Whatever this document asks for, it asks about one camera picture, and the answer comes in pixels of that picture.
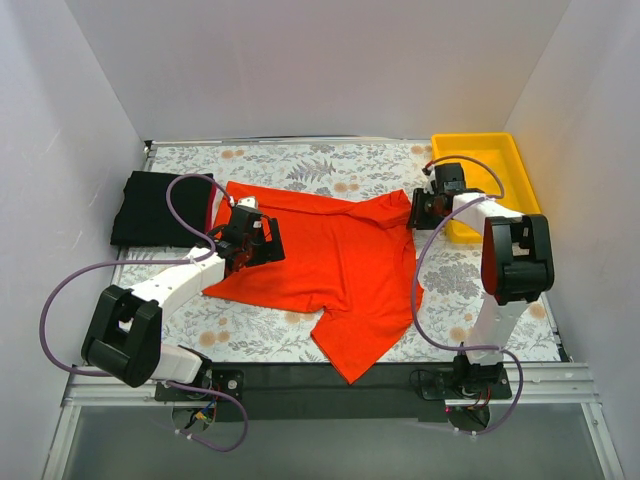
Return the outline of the orange t-shirt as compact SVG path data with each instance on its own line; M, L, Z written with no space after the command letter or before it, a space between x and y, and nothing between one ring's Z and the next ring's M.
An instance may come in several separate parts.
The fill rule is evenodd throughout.
M402 190L351 202L231 182L279 223L285 258L242 269L207 296L297 313L323 314L311 336L348 383L358 380L412 323L416 248Z

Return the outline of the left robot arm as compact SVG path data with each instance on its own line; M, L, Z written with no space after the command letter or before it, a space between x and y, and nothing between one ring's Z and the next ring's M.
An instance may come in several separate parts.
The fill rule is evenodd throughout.
M106 288L85 336L82 359L134 388L149 380L193 385L206 375L210 360L163 343L163 322L235 272L284 259L278 221L251 206L236 205L227 223L169 268L129 288Z

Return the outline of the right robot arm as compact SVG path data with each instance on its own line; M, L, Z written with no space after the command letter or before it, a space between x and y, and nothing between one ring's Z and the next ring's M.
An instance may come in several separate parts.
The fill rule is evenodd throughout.
M429 161L429 186L415 189L407 223L433 236L452 220L480 234L483 303L467 339L449 347L454 357L442 367L420 371L418 390L428 400L505 393L506 345L528 306L554 284L549 223L542 214L525 214L501 205L504 186L489 194L468 187L464 155Z

